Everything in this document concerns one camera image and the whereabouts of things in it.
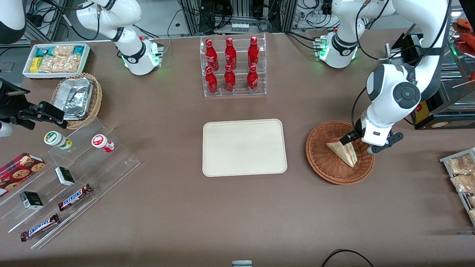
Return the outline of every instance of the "woven basket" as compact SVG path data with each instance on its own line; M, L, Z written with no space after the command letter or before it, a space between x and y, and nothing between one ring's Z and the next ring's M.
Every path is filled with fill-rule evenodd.
M351 124L328 121L316 126L308 135L305 151L313 170L323 179L341 185L361 182L374 166L374 155L366 150L368 144L358 139L353 143L358 161L352 168L341 160L326 143L332 138L341 138L351 132Z
M97 82L96 78L94 78L94 76L90 75L89 73L81 73L79 75L68 77L67 79L71 80L71 79L80 79L80 78L88 78L92 80L94 83L91 103L89 104L89 110L88 110L88 115L86 119L82 121L67 121L67 128L69 130L75 130L83 126L84 124L86 124L88 121L96 118L97 114L99 113L99 109L101 108L101 101L102 101L101 85ZM51 104L55 102L56 94L58 93L59 86L61 85L63 81L61 81L59 85L56 86L53 96L51 97L51 100L49 101Z

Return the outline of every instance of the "table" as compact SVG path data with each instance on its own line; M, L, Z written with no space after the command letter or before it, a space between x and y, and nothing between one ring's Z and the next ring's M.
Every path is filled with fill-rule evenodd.
M383 55L401 30L369 30L365 50ZM320 36L313 32L310 36ZM352 186L319 178L305 156L307 135L327 120L350 120L367 75L380 62L358 51L345 69L317 63L310 49L267 34L267 95L205 99L199 38L172 40L163 67L134 76L111 42L91 42L89 72L101 83L99 117L143 163L40 250L0 225L0 266L319 266L337 248L376 266L473 266L470 221L439 158L474 146L473 130L415 131L376 156L373 172ZM31 102L48 100L58 81L25 79ZM362 97L356 114L369 100ZM207 122L277 118L284 126L283 174L208 178L201 172ZM0 163L21 152L42 155L54 125L16 127L0 141ZM366 266L339 254L327 266Z

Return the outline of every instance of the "cookie box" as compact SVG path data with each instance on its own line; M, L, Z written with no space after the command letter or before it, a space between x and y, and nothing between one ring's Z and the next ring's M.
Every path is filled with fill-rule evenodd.
M42 158L22 153L0 167L0 197L46 166Z
M35 73L31 72L30 67L33 63L33 59L37 56L38 49L54 47L56 45L76 46L84 47L81 54L81 60L79 61L79 67L76 72L59 72L59 73ZM83 73L86 66L87 56L89 55L90 47L86 43L54 43L54 44L38 44L31 48L25 67L23 68L23 75L30 79L58 79L66 78L72 75L79 75Z

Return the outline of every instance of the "red bottle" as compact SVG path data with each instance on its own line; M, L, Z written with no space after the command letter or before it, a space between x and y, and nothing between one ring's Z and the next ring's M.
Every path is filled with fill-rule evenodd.
M208 65L213 68L214 71L219 70L219 63L218 63L218 54L213 47L213 41L211 39L206 39L206 60Z
M231 64L226 65L226 73L224 74L224 80L226 81L226 90L230 93L236 89L236 75L234 75Z
M214 75L210 66L206 66L205 71L205 80L206 85L208 86L208 91L210 94L215 95L218 93L218 80L216 79L216 76Z
M249 67L251 65L256 65L259 63L259 47L257 46L257 37L251 37L251 45L249 46L249 50L247 51L247 64Z
M251 94L257 91L257 79L259 76L256 73L256 65L249 67L249 73L247 74L247 91Z
M238 59L236 56L236 48L233 45L233 38L228 37L226 38L226 50L224 51L224 55L226 56L226 64L230 64L232 69L236 69L238 67Z

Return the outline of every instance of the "display shelf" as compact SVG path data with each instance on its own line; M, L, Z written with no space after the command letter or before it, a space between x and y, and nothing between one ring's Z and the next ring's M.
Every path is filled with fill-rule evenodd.
M107 139L114 142L115 148L111 153L91 145L93 136L98 133L104 134ZM73 146L64 151L52 148L45 154L49 155L47 168L28 184L11 192L11 196L0 206L2 223L8 227L9 233L18 236L19 242L22 232L49 219L53 214L58 214L60 219L58 225L38 233L25 242L31 249L44 246L140 164L115 137L111 128L105 126L99 119L83 125L68 138L73 141ZM73 186L67 187L59 182L55 173L58 166L71 171L76 181ZM93 191L66 210L59 211L58 204L86 184L89 184ZM38 193L44 207L39 210L26 209L19 198L22 191Z
M465 151L462 151L462 152L459 152L459 153L456 153L456 154L453 154L453 155L450 155L448 157L445 157L445 158L442 158L440 159L439 161L442 162L445 166L445 168L447 169L447 172L448 174L450 175L450 179L454 179L457 175L455 175L452 171L452 169L449 167L449 164L448 164L448 161L451 160L451 159L455 159L455 158L458 158L458 157L461 157L463 155L470 155L470 157L472 158L472 161L475 162L475 148L471 148L471 149L467 149ZM475 209L475 207L473 207L470 202L468 201L468 198L471 197L471 196L474 196L475 193L474 192L471 192L471 193L460 193L457 191L457 194L459 195L460 199L462 200L462 203L465 207L465 210L467 211L467 213L469 214L469 218L470 220L472 221L472 224L473 226L475 227L475 218L472 218L472 216L470 216L470 213L469 211L471 209Z
M251 94L247 91L247 74L249 73L249 66L247 64L247 50L249 49L252 36L257 37L257 46L259 47L259 62L256 65L256 73L259 78L257 80L257 91ZM236 75L236 90L232 93L226 90L226 83L224 80L224 74L226 72L226 58L224 55L226 50L225 37L201 37L200 39L201 76L203 77L203 92L205 97L265 95L267 93L265 34L233 35L231 37L233 38L233 44L236 48L237 55L237 68L234 70L234 74ZM209 93L205 79L205 68L208 66L208 62L206 61L206 46L204 45L206 39L211 39L213 41L213 47L218 54L219 69L214 72L214 75L218 80L218 93L215 95Z

